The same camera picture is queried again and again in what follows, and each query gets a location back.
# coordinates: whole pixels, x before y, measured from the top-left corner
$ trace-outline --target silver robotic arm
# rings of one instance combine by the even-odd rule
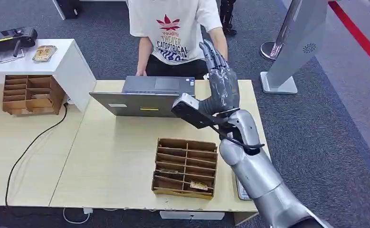
[[[252,115],[239,108],[235,72],[211,42],[204,40],[200,48],[209,68],[211,97],[199,101],[183,94],[173,104],[172,112],[197,128],[211,127],[219,134],[221,157],[231,166],[268,227],[332,228],[294,196],[263,151]]]

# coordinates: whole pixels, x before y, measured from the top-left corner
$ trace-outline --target black pants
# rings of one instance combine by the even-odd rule
[[[232,10],[234,9],[234,3],[237,0],[221,0],[220,6],[220,19],[224,27],[227,27],[231,21]]]
[[[179,65],[168,65],[153,55],[150,55],[146,67],[148,76],[194,77],[202,80],[208,72],[206,62],[201,59]]]

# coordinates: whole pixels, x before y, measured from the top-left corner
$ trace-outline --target wooden desk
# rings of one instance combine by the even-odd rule
[[[123,84],[97,81],[95,91],[120,92]],[[251,81],[240,80],[239,88],[241,108],[253,115],[266,143]],[[210,95],[208,81],[197,81],[195,89],[198,99]],[[221,157],[212,200],[155,195],[151,184],[159,137],[220,143],[209,128],[198,130],[178,118],[116,117],[91,99],[50,206],[247,212],[236,213],[236,224],[256,214],[252,201],[239,200],[235,176]]]
[[[59,115],[11,116],[1,110],[3,84],[0,84],[0,205],[5,205],[7,178],[11,167],[34,138],[59,122]],[[66,119],[40,137],[14,169],[9,189],[9,204],[49,206],[67,155],[83,118],[70,105]]]

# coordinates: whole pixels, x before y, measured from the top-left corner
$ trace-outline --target white kiosk stand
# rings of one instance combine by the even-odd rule
[[[292,75],[322,46],[327,2],[326,0],[301,0],[292,31],[286,42],[281,44],[281,52],[269,71],[260,73],[263,92],[268,94],[298,92]]]

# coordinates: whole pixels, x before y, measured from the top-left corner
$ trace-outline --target red stripe on floor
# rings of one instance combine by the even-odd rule
[[[339,17],[347,30],[355,38],[355,40],[360,44],[362,49],[370,56],[370,41],[365,37],[365,35],[358,29],[358,27],[352,22],[352,20],[347,16],[340,5],[335,1],[329,1],[329,6],[334,11],[334,13]]]

